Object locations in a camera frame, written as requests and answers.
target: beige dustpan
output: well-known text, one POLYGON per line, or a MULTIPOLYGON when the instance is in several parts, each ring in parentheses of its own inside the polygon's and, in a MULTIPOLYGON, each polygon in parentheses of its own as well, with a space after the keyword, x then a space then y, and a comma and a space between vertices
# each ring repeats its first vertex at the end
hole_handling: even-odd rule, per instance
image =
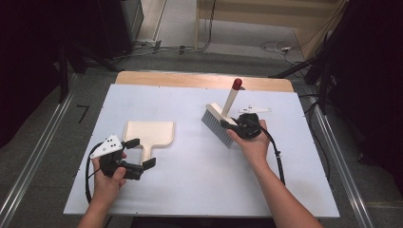
POLYGON ((125 142, 140 139, 143 147, 142 163, 151 159, 154 146, 168 146, 174 140, 173 122, 127 122, 125 142))

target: black curtain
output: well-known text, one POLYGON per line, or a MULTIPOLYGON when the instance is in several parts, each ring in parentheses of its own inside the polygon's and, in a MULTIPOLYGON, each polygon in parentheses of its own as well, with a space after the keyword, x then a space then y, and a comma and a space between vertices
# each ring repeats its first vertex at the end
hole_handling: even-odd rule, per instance
POLYGON ((60 83, 59 41, 50 5, 4 1, 0 8, 0 147, 60 83))
POLYGON ((403 193, 403 3, 361 1, 330 57, 332 102, 365 137, 365 157, 403 193))

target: gray bristles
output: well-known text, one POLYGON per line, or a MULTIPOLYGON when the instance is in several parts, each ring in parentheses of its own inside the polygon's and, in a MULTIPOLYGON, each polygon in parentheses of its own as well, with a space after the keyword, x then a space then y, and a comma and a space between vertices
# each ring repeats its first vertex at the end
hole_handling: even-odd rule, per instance
POLYGON ((208 110, 205 110, 201 120, 217 137, 219 137, 222 143, 224 143, 227 147, 231 145, 232 140, 226 133, 226 129, 221 127, 220 121, 217 120, 213 114, 211 114, 208 110))

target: metal rail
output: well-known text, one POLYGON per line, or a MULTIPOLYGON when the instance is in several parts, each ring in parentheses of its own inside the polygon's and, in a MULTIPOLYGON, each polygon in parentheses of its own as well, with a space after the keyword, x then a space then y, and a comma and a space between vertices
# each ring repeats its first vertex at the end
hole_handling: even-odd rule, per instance
MULTIPOLYGON (((308 93, 314 93, 314 92, 310 88, 308 88, 308 93)), ((328 143, 332 158, 335 161, 335 165, 336 165, 337 171, 340 175, 341 181, 344 185, 344 189, 346 190, 346 193, 347 193, 349 201, 352 205, 353 211, 355 212, 355 217, 359 224, 359 227, 361 227, 361 228, 374 227, 374 224, 371 220, 370 214, 368 213, 365 202, 362 199, 361 194, 359 193, 359 190, 355 184, 353 175, 348 167, 348 164, 344 160, 340 147, 338 146, 336 137, 333 133, 332 128, 330 127, 327 116, 323 116, 320 113, 320 110, 318 107, 315 108, 315 113, 316 113, 320 128, 326 139, 326 142, 328 143)))
POLYGON ((60 121, 62 121, 67 111, 68 105, 70 104, 71 98, 73 97, 78 81, 79 78, 77 74, 74 73, 70 79, 71 91, 68 93, 65 100, 61 104, 57 105, 45 131, 42 133, 41 138, 39 139, 29 157, 29 160, 24 166, 23 171, 20 173, 17 181, 9 190, 8 195, 6 196, 6 200, 2 205, 0 211, 0 227, 7 228, 9 226, 18 205, 27 192, 30 181, 32 180, 36 170, 39 167, 39 164, 41 163, 41 160, 44 158, 47 152, 48 146, 59 126, 60 121))

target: hand brush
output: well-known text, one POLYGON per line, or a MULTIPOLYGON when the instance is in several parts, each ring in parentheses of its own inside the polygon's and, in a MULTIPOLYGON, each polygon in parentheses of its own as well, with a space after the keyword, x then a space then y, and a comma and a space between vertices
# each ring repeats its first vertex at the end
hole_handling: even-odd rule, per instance
POLYGON ((228 118, 228 111, 232 106, 235 98, 237 97, 240 86, 242 85, 242 80, 237 78, 232 84, 231 91, 229 92, 228 98, 225 102, 224 109, 216 103, 207 104, 204 115, 201 120, 207 125, 210 130, 216 134, 217 137, 227 146, 231 145, 231 138, 229 138, 226 133, 226 129, 221 127, 220 120, 225 120, 230 124, 236 124, 231 118, 228 118))

